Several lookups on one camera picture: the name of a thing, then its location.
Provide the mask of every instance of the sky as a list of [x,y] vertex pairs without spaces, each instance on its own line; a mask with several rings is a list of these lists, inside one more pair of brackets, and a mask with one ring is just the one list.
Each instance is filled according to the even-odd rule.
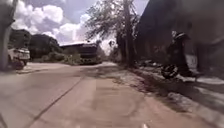
[[[12,27],[26,29],[31,34],[49,35],[56,38],[60,45],[83,42],[87,31],[85,22],[89,19],[86,11],[96,1],[19,0],[15,13],[16,21]],[[148,1],[134,0],[139,15],[144,11]]]

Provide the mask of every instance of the concrete wall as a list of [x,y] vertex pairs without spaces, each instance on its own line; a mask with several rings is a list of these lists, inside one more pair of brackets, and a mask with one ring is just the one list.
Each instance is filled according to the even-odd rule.
[[197,55],[204,72],[224,73],[224,1],[181,0],[182,23],[191,22],[188,31],[192,41],[186,46],[187,54]]
[[154,47],[169,45],[171,30],[186,32],[192,39],[185,46],[186,54],[198,57],[201,71],[220,75],[224,73],[223,12],[223,0],[150,0],[140,21],[137,49],[141,56],[161,62],[164,53],[158,55]]

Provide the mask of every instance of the motorcycle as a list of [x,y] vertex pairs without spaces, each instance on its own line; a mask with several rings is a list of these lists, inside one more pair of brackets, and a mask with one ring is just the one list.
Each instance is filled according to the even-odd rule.
[[179,70],[175,64],[167,63],[162,66],[161,74],[165,79],[172,79],[179,74]]

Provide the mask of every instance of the road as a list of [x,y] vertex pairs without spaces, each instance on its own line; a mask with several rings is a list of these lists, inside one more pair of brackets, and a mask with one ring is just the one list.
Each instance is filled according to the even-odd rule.
[[0,76],[0,120],[8,128],[210,127],[127,86],[134,76],[112,63],[49,67]]

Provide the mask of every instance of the white cloud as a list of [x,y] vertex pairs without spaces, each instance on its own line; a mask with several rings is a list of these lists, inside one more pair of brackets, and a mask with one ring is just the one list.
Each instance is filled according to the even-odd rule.
[[66,3],[66,0],[60,0],[62,3]]
[[80,25],[66,23],[59,28],[62,35],[68,37],[71,40],[76,40],[76,32],[80,28]]
[[56,23],[61,23],[63,20],[63,10],[60,7],[46,5],[43,7],[43,13],[49,20],[52,20]]
[[55,36],[57,36],[59,33],[60,33],[60,31],[59,31],[57,28],[54,28],[54,29],[53,29],[53,34],[54,34]]
[[28,29],[28,26],[25,24],[23,19],[17,19],[13,24],[12,27],[14,29]]
[[44,34],[44,35],[47,35],[47,36],[50,36],[50,37],[53,37],[53,38],[55,38],[56,39],[56,36],[52,33],[52,32],[43,32],[42,34]]
[[35,26],[31,26],[30,28],[28,28],[28,31],[31,34],[36,34],[38,32],[38,29]]
[[41,24],[46,18],[42,8],[35,8],[34,11],[30,14],[31,24]]
[[88,21],[90,19],[90,16],[88,14],[83,14],[80,17],[80,23],[85,23],[86,21]]
[[[87,31],[85,22],[90,18],[88,14],[83,14],[77,24],[71,23],[69,20],[62,22],[66,18],[63,16],[63,10],[60,7],[46,5],[34,8],[32,5],[26,5],[22,0],[19,0],[16,15],[18,15],[19,19],[13,24],[13,28],[26,29],[32,34],[43,33],[58,39],[59,43],[84,41],[85,32]],[[41,31],[43,30],[42,26],[50,26],[45,19],[58,23],[60,26]]]

